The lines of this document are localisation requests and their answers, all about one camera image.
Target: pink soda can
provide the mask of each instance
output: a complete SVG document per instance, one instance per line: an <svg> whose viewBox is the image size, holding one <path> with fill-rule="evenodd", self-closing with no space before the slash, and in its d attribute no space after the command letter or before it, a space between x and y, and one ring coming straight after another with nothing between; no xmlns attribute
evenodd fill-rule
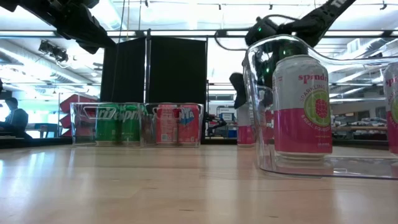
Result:
<svg viewBox="0 0 398 224"><path fill-rule="evenodd" d="M390 152L398 156L398 63L391 63L384 71L386 96L387 137Z"/></svg>
<svg viewBox="0 0 398 224"><path fill-rule="evenodd" d="M277 63L272 76L274 139L289 159L321 159L332 153L328 71L308 55Z"/></svg>

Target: wooden table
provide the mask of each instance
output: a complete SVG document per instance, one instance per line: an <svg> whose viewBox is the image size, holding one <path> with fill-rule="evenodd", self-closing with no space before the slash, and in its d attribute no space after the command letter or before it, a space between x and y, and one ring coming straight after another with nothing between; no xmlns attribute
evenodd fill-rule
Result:
<svg viewBox="0 0 398 224"><path fill-rule="evenodd" d="M0 223L398 223L398 181L276 176L254 161L236 146L2 150Z"/></svg>

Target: person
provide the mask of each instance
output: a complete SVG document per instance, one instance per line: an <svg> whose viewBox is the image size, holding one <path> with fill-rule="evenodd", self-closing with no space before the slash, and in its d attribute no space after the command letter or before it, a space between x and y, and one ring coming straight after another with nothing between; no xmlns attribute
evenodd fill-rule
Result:
<svg viewBox="0 0 398 224"><path fill-rule="evenodd" d="M0 78L0 95L1 95L2 90L3 90L3 88L2 88L2 81L1 81L1 78Z"/></svg>
<svg viewBox="0 0 398 224"><path fill-rule="evenodd" d="M18 100L14 97L6 99L6 104L11 111L6 117L6 123L13 125L18 131L25 132L29 115L23 109L18 108Z"/></svg>
<svg viewBox="0 0 398 224"><path fill-rule="evenodd" d="M25 133L29 115L23 109L18 108L18 100L10 97L6 99L6 104L10 109L10 114L6 117L6 122L0 123L0 131L10 133L17 138L32 138Z"/></svg>

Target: metal pipe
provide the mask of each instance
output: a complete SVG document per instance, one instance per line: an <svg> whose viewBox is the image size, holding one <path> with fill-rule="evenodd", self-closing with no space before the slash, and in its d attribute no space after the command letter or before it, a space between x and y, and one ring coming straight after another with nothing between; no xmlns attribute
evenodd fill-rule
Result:
<svg viewBox="0 0 398 224"><path fill-rule="evenodd" d="M147 31L147 38L146 38L146 43L145 43L145 48L146 48L146 55L145 55L145 103L149 103L149 84L150 84L150 45L151 45L151 35L150 35L150 29Z"/></svg>

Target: clear plastic bin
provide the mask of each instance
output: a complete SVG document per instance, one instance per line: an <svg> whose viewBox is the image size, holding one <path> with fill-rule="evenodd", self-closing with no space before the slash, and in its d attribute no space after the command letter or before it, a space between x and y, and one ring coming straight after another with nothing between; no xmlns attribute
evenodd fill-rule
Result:
<svg viewBox="0 0 398 224"><path fill-rule="evenodd" d="M71 103L76 146L141 146L140 103Z"/></svg>
<svg viewBox="0 0 398 224"><path fill-rule="evenodd" d="M203 105L146 103L141 119L144 147L199 147Z"/></svg>
<svg viewBox="0 0 398 224"><path fill-rule="evenodd" d="M335 71L347 71L351 69L351 72L354 70L355 73L369 68L379 70L389 63L398 62L398 57L334 60L318 54L302 40L289 35L273 36L252 45L246 52L243 64L248 102L252 104L254 110L259 168L269 172L288 175L398 179L398 157L394 157L389 151L385 150L380 151L363 149L364 147L353 148L333 145L333 152L324 153L322 156L286 157L286 154L281 154L275 149L277 142L274 141L274 137L277 130L274 127L276 125L274 117L276 115L273 112L269 112L275 109L275 97L273 97L273 92L270 88L259 86L258 83L261 82L259 73L264 71L262 62L270 60L271 57L278 57L267 54L264 56L262 52L267 51L267 49L276 49L276 47L280 46L294 46L294 50L299 49L301 53L306 52L326 67L329 77L335 75L333 73ZM326 101L327 103L331 102L328 96Z"/></svg>

